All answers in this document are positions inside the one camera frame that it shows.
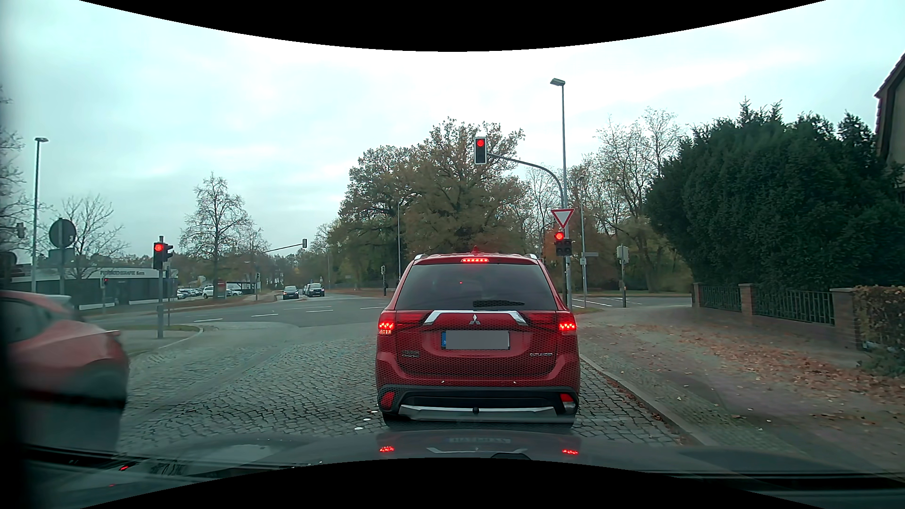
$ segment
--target street lamp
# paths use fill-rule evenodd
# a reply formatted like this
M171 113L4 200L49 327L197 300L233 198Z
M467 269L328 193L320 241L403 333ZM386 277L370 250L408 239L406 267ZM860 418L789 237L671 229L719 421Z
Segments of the street lamp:
M550 81L551 85L556 85L560 87L562 90L562 105L563 105L563 197L562 197L562 207L566 208L566 189L568 189L567 183L567 170L566 170L566 82L560 80L559 78L553 78ZM566 238L568 238L568 224L563 227L563 233L566 234ZM569 257L566 256L566 307L572 309L572 280L569 278Z
M37 150L34 152L34 216L32 217L32 293L38 293L38 168L41 166L41 144L47 138L35 138Z

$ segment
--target rear bumper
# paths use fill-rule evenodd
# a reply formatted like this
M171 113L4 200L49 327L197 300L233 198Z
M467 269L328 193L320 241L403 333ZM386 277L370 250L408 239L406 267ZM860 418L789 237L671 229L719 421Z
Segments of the rear bumper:
M393 392L388 414L412 420L463 422L572 423L578 411L578 394L570 387L434 387L386 385L378 391L378 404ZM560 394L576 402L566 409Z

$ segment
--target round traffic sign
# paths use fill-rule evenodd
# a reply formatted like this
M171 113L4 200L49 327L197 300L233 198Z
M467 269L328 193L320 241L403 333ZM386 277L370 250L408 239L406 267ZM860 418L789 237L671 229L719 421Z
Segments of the round traffic sign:
M53 222L49 235L51 244L64 249L75 242L75 225L69 219L61 217Z

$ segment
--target red car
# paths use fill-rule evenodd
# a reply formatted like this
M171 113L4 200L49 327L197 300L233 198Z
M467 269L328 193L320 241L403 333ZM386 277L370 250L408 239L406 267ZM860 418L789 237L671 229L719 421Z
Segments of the red car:
M0 310L24 442L116 450L129 380L119 332L85 322L65 295L0 291Z
M568 423L575 316L533 254L418 255L377 325L384 420Z

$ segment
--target metal fence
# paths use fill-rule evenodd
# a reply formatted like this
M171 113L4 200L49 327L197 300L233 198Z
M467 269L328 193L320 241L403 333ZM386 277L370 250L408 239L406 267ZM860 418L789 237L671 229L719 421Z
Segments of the metal fence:
M738 286L700 287L700 305L705 308L741 312L741 291Z
M753 301L756 315L835 325L833 295L829 292L767 291L755 287Z

